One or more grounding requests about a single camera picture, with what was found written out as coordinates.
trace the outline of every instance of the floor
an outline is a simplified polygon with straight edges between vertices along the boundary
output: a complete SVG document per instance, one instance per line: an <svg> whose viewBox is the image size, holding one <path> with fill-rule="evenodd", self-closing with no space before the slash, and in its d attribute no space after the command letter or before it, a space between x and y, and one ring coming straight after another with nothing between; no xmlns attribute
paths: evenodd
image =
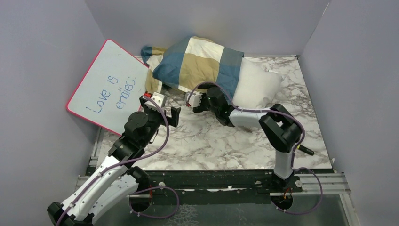
<svg viewBox="0 0 399 226"><path fill-rule="evenodd" d="M305 127L303 145L315 152L314 156L297 151L294 167L331 169L330 159L317 123L316 115L303 80L298 60L288 57L246 57L266 71L273 71L284 80L273 103L282 104ZM192 113L184 107L180 91L163 91L168 97L166 110L182 107L177 128L170 128L166 147L157 155L138 161L144 170L236 170L273 169L275 150L262 130L222 126L211 113ZM165 127L160 127L154 143L146 154L156 150L165 139ZM104 131L98 165L107 155L117 135Z"/></svg>

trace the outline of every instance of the purple cable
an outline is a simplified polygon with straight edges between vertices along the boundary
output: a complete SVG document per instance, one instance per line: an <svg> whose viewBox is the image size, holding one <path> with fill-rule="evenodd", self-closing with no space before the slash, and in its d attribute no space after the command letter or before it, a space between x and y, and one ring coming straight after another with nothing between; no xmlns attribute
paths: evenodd
<svg viewBox="0 0 399 226"><path fill-rule="evenodd" d="M173 215L177 212L177 210L179 209L180 200L179 200L179 195L178 195L177 192L176 192L175 190L173 190L172 188L170 188L170 187L165 187L165 186L150 187L150 188L147 188L147 189L144 189L144 190L135 192L135 193L133 193L133 194L140 194L140 193L143 193L143 192L146 192L146 191L155 190L155 189L163 189L163 188L172 191L172 192L175 194L175 196L176 196L176 208L173 210L173 212L169 213L169 214L166 215L166 216L162 216L162 217L147 215L147 214L144 214L144 213L141 213L141 212L136 212L136 211L134 211L133 208L132 208L131 203L129 202L130 212L131 212L131 213L138 214L139 216L145 216L145 217L153 218L153 219L166 219L166 218L169 218L169 217L173 216Z"/></svg>
<svg viewBox="0 0 399 226"><path fill-rule="evenodd" d="M278 112L278 111L274 111L274 110L260 110L260 109L259 109L259 110L251 110L251 109L242 109L242 108L238 108L238 107L233 103L233 99L231 98L231 96L229 95L229 93L227 93L226 90L224 90L219 84L217 84L216 82L213 82L213 81L204 81L204 82L201 82L200 84L196 85L196 86L192 89L190 95L188 96L186 105L188 105L188 102L189 102L189 100L190 100L192 94L193 94L194 91L198 88L198 86L203 85L203 84L210 84L210 83L211 83L211 84L214 84L214 85L216 85L218 88L220 88L220 90L227 96L227 98L229 99L229 101L230 101L231 105L234 107L234 109L236 109L236 110L238 110L238 111L250 112L250 113L263 113L263 112L269 112L269 113L274 113L274 114L283 115L283 116L285 116L285 117L288 117L288 118L292 119L292 120L295 122L295 124L296 124L297 126L299 126L299 128L301 128L301 131L302 131L301 139L299 139L298 143L295 144L295 145L292 147L291 167L293 167L293 166L294 166L294 158L295 158L295 150L296 150L296 147L298 147L298 145L300 145L300 144L302 143L302 141L305 139L305 128L303 127L303 125L302 125L296 118L294 118L293 116L291 116L291 115L289 115L289 114L285 114L285 113L283 113L283 112Z"/></svg>
<svg viewBox="0 0 399 226"><path fill-rule="evenodd" d="M276 206L276 209L277 209L277 210L280 210L281 212L284 212L284 213L287 213L287 214L291 214L291 215L304 215L304 214L308 214L308 213L310 213L310 212L315 211L315 210L321 205L321 201L323 200L323 188L322 188L322 186L321 186L320 179L316 176L316 174L315 174L313 171L311 171L310 169L308 169L308 168L306 168L306 167L300 167L300 168L298 168L298 169L295 170L295 171L298 172L298 171L303 170L303 169L304 169L304 170L307 170L308 172L310 172L311 174L313 174L314 177L316 178L317 182L319 183L319 186L320 186L320 198L319 198L319 201L317 202L317 204L316 204L312 209L307 210L307 211L305 211L305 212L291 212L291 211L283 210L283 209L277 207L276 204L274 204L274 203L272 202L273 205Z"/></svg>
<svg viewBox="0 0 399 226"><path fill-rule="evenodd" d="M112 166L110 166L110 167L105 168L103 171L100 172L100 175L101 175L101 176L102 176L104 173L106 173L107 171L109 171L109 170L111 170L111 169L113 169L113 168L115 168L115 167L117 167L117 166L121 166L121 165L124 165L124 164L127 164L127 163L132 163L132 162L135 162L135 161L138 161L138 160L142 160L142 159L145 159L145 158L149 158L149 157L151 157L151 156L157 154L158 152L160 152L160 151L166 146L166 143L167 143L168 140L169 140L169 123L168 123L168 120L166 119L166 115L165 115L165 113L163 112L163 110L158 106L157 103L155 103L155 102L154 102L153 100L151 100L149 97L144 96L144 98L145 98L146 100L150 101L152 104L154 104L154 106L157 107L158 112L161 113L162 118L163 118L163 120L165 121L165 127L166 127L166 137L165 137L165 141L163 142L163 144L162 144L155 152L153 152L153 153L151 153L151 154L148 154L148 155L145 155L145 156L142 156L142 157L139 157L139 158L127 160L127 161L121 161L121 162L116 163L116 164L114 164L114 165L112 165ZM99 178L100 178L100 176L95 176L95 177L93 178L93 180L91 180L91 181L88 183L88 185L81 191L81 193L79 193L79 195L76 196L76 198L71 202L71 204L74 206L75 203L84 195L84 193L85 193L85 192L86 192ZM65 217L66 213L67 213L70 209L71 209L71 207L68 206L68 207L64 210L64 212L61 214L60 218L57 220L57 223L56 223L55 226L60 226L61 220Z"/></svg>

